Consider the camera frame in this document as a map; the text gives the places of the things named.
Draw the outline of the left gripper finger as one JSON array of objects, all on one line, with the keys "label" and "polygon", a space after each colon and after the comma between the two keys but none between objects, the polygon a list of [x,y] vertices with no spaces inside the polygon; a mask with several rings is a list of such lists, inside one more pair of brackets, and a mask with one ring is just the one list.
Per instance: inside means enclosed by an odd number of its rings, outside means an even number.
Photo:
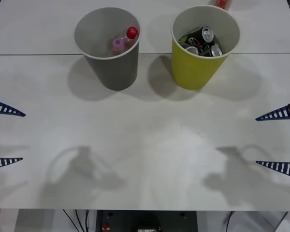
[{"label": "left gripper finger", "polygon": [[0,168],[17,163],[22,160],[23,158],[0,158]]},{"label": "left gripper finger", "polygon": [[0,114],[2,115],[14,115],[14,116],[20,116],[20,117],[25,117],[26,114],[23,112],[17,110],[16,108],[13,108],[7,104],[4,104],[0,102]]}]

